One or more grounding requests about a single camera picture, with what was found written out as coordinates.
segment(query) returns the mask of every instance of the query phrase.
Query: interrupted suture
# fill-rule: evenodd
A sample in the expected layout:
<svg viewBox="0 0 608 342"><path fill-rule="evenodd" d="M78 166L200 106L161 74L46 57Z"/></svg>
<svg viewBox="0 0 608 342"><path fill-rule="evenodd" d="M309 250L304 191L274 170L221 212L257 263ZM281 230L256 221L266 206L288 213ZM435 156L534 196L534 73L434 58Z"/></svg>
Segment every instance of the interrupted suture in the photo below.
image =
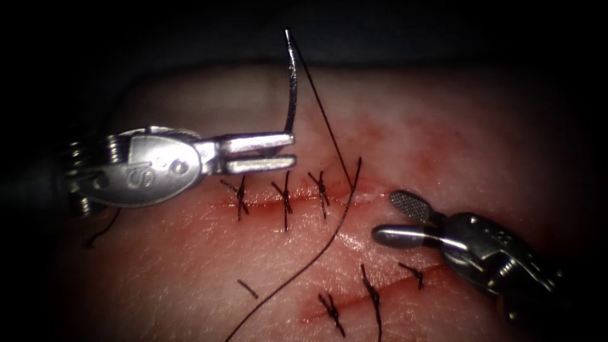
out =
<svg viewBox="0 0 608 342"><path fill-rule="evenodd" d="M422 272L420 272L419 270L413 268L413 267L409 267L408 265L405 265L404 263L398 262L397 263L401 268L406 269L408 271L410 271L411 273L414 274L414 277L416 277L416 279L418 279L418 289L422 289Z"/></svg>
<svg viewBox="0 0 608 342"><path fill-rule="evenodd" d="M340 330L340 334L342 334L342 337L345 338L346 333L344 332L344 328L342 327L342 324L340 323L338 309L336 308L336 305L334 304L334 298L329 293L327 294L327 298L329 299L329 303L327 302L327 300L325 298L323 298L323 295L319 293L319 301L321 302L321 304L323 304L323 306L327 310L327 314L334 320L334 323L336 324L336 328L338 328L338 330Z"/></svg>
<svg viewBox="0 0 608 342"><path fill-rule="evenodd" d="M363 285L369 293L369 298L372 300L374 304L374 310L376 311L376 322L378 323L378 342L382 340L382 319L380 318L380 294L376 289L372 286L372 284L367 279L367 274L365 274L365 266L361 264L361 273L363 274Z"/></svg>
<svg viewBox="0 0 608 342"><path fill-rule="evenodd" d="M288 183L289 183L289 171L287 171L287 174L285 175L285 188L283 190L281 190L281 188L279 188L279 186L275 182L270 183L270 185L272 185L275 189L277 189L277 191L283 198L285 231L287 231L289 229L289 227L287 225L287 214L293 213L293 210L291 209L291 204L289 204Z"/></svg>
<svg viewBox="0 0 608 342"><path fill-rule="evenodd" d="M247 205L245 205L245 202L243 201L243 198L245 196L245 175L243 175L243 178L241 179L241 185L239 186L238 189L223 179L220 179L220 183L227 186L229 189L232 189L234 191L234 193L236 193L236 199L239 202L239 204L238 204L239 208L238 208L238 212L237 212L238 220L239 221L241 220L241 209L243 209L245 214L249 215L249 210L247 210Z"/></svg>
<svg viewBox="0 0 608 342"><path fill-rule="evenodd" d="M323 171L319 174L319 179L315 179L315 177L309 172L308 176L316 183L319 188L319 199L321 200L321 211L323 212L323 219L327 218L327 212L325 210L325 204L329 206L329 198L327 198L327 189L325 188L325 184L323 184Z"/></svg>
<svg viewBox="0 0 608 342"><path fill-rule="evenodd" d="M306 74L308 77L308 81L310 83L310 85L312 86L313 92L315 93L315 98L317 100L317 104L319 105L319 108L325 118L325 123L326 123L326 127L327 130L329 131L329 134L332 138L332 141L334 143L334 147L336 149L336 153L338 154L338 158L340 159L340 163L342 164L342 169L344 171L345 177L348 180L348 183L350 185L350 195L348 197L348 201L346 202L345 205L345 209L344 212L342 213L342 217L340 218L340 221L338 223L338 226L336 227L336 229L334 230L334 232L331 234L331 237L329 238L328 242L325 244L325 246L323 246L323 248L321 248L321 250L318 252L318 254L316 254L311 261L309 261L306 265L304 265L302 268L300 268L299 270L297 270L289 279L287 279L285 282L283 282L281 285L279 285L273 292L271 292L268 296L266 296L264 299L262 299L258 305L256 305L249 313L247 313L247 315L245 315L244 319L241 320L237 326L231 331L231 333L228 335L228 337L226 337L225 341L228 342L232 339L232 337L237 333L237 331L239 331L239 329L243 326L243 324L245 324L245 322L247 322L247 320L253 315L255 314L262 306L264 306L270 299L272 299L274 296L277 295L277 293L281 292L281 290L283 290L284 288L286 288L289 284L291 284L296 278L298 278L300 275L302 275L302 273L304 273L306 270L308 270L315 262L317 262L317 260L327 251L327 249L331 246L331 244L334 242L334 240L336 239L336 236L338 236L338 232L340 231L340 228L342 227L342 225L344 224L344 221L346 219L346 215L349 211L350 205L352 204L353 201L353 195L355 194L355 191L357 189L357 182L359 180L359 174L361 171L361 167L362 167L362 163L363 160L361 157L359 157L358 161L357 161L357 171L355 173L355 180L351 181L350 176L348 175L348 171L346 170L346 165L344 163L344 159L342 158L342 154L338 148L338 144L334 138L334 134L331 130L331 126L329 125L329 121L327 120L325 111L323 110L323 107L320 103L320 99L319 96L317 94L317 90L314 87L314 84L312 82L312 78L310 76L310 73L308 72L308 68L306 67L306 64L303 61L303 58L301 56L300 50L297 48L295 39L292 40L293 42L293 46L296 48L298 54L300 55L300 60L302 61L302 65L304 66L305 70L306 70Z"/></svg>
<svg viewBox="0 0 608 342"><path fill-rule="evenodd" d="M97 240L98 237L102 236L103 234L106 234L110 228L112 228L112 226L114 225L114 223L116 223L116 220L118 219L118 216L120 215L120 207L116 208L116 212L114 213L114 216L112 217L112 219L110 220L110 223L108 223L108 225L102 229L101 231L93 234L90 238L86 239L85 241L82 242L82 247L88 249L88 250L92 250L93 248L95 248L95 240Z"/></svg>
<svg viewBox="0 0 608 342"><path fill-rule="evenodd" d="M246 284L244 281L242 281L242 280L240 280L240 279L237 279L236 281L237 281L237 282L238 282L238 283L239 283L239 284L240 284L242 287L244 287L244 288L245 288L247 291L249 291L249 293L251 293L251 295L252 295L252 296L253 296L255 299L258 299L258 297L259 297L259 296L258 296L258 294L257 294L257 293L255 293L255 291L254 291L254 290L252 290L252 288L251 288L249 285L247 285L247 284Z"/></svg>

